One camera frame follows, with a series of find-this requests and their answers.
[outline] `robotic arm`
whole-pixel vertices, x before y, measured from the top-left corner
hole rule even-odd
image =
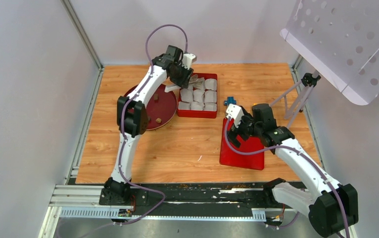
[[[229,141],[239,147],[238,136],[242,140],[247,140],[249,136],[258,137],[265,147],[271,147],[271,152],[290,166],[308,189],[308,192],[302,191],[278,178],[263,186],[268,202],[289,205],[309,217],[318,234],[328,237],[344,229],[341,210],[330,187],[332,186],[342,200],[348,225],[357,223],[358,195],[355,188],[350,184],[341,185],[321,169],[289,129],[277,126],[268,104],[254,105],[252,113],[253,115],[250,115],[243,107],[237,105],[228,106],[226,117],[234,120],[232,128],[227,132]]]
[[[184,53],[177,47],[168,46],[165,54],[152,60],[152,75],[150,76],[151,69],[149,68],[143,80],[127,97],[118,98],[117,125],[121,127],[121,121],[124,120],[126,139],[120,136],[120,148],[125,143],[124,149],[123,151],[118,150],[114,170],[102,189],[102,194],[109,197],[111,202],[124,204],[130,196],[129,184],[122,178],[119,169],[122,170],[126,179],[131,180],[135,150],[148,125],[146,105],[150,98],[167,78],[175,84],[174,88],[188,88],[193,73],[191,65],[195,61],[194,54]],[[126,111],[123,118],[124,107],[126,107]]]

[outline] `wooden tabletop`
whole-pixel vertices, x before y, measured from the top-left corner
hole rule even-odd
[[[222,122],[228,96],[248,111],[253,104],[271,103],[293,85],[285,63],[195,64],[197,73],[218,75],[218,115],[216,119],[180,118],[175,115],[164,127],[147,131],[140,139],[132,166],[133,182],[243,182],[299,178],[279,158],[267,151],[262,171],[219,164]],[[108,66],[97,96],[77,183],[104,183],[114,168],[119,134],[116,102],[129,88],[137,85],[148,66]],[[295,100],[296,91],[288,95]],[[278,125],[286,125],[283,100],[273,107]],[[303,114],[290,130],[306,152],[319,163],[315,146]]]

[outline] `blue clamp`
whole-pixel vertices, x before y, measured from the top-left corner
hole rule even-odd
[[[236,105],[236,100],[233,98],[233,97],[228,97],[228,100],[224,101],[223,103],[225,106],[229,105],[229,104],[234,104]]]

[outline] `gray floor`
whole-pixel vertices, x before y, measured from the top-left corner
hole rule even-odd
[[[285,221],[294,217],[285,213]],[[98,226],[111,222],[108,219],[64,218],[60,226],[62,238],[78,238]],[[123,227],[109,226],[87,238],[320,238],[309,220],[300,216],[286,229],[274,231],[257,222],[206,222],[141,220]]]

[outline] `red box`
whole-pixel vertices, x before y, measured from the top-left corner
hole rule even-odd
[[[193,73],[198,75],[198,78],[214,78],[217,80],[217,74],[214,73]],[[210,111],[192,111],[192,110],[179,110],[177,109],[177,115],[184,118],[216,118],[217,111],[219,110],[219,81],[217,80],[217,110],[215,112]],[[181,90],[179,90],[178,104],[181,102]]]
[[[224,128],[226,125],[227,118],[223,119],[222,126],[222,145],[220,148],[220,164],[240,167],[252,170],[263,170],[264,169],[264,152],[256,155],[240,155],[233,152],[226,143]],[[227,131],[230,130],[233,124],[233,119],[229,122]],[[252,152],[264,149],[261,141],[257,137],[250,137],[248,140],[243,141],[242,138],[238,136],[238,140],[241,143],[239,148],[235,147],[233,144],[230,144],[234,149],[241,152]]]

